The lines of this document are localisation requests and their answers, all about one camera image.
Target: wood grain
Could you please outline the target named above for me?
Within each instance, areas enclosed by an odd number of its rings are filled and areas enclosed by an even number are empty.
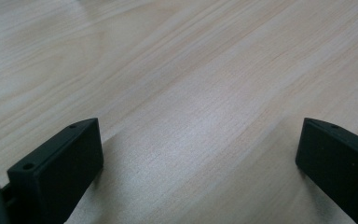
[[[353,223],[294,159],[305,117],[358,134],[358,0],[0,0],[0,185],[91,117],[67,223]]]

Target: black object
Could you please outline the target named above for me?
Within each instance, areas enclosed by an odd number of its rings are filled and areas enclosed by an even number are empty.
[[[98,120],[64,128],[8,169],[0,223],[62,224],[102,168]]]
[[[305,119],[297,166],[358,223],[358,136],[317,119]]]

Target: round hole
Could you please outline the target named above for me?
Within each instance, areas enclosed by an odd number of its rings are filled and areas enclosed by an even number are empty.
[[[32,163],[27,163],[24,166],[22,166],[22,169],[24,170],[31,170],[32,168],[34,168],[34,165]]]

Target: table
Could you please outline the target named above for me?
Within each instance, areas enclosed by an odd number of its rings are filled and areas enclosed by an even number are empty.
[[[358,134],[358,1],[0,0],[0,185],[88,118],[67,223],[353,223],[295,156],[304,118]]]

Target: wooden surface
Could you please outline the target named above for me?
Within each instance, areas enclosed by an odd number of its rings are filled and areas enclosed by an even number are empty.
[[[352,223],[295,155],[305,117],[358,134],[358,0],[0,0],[0,185],[92,117],[67,223]]]

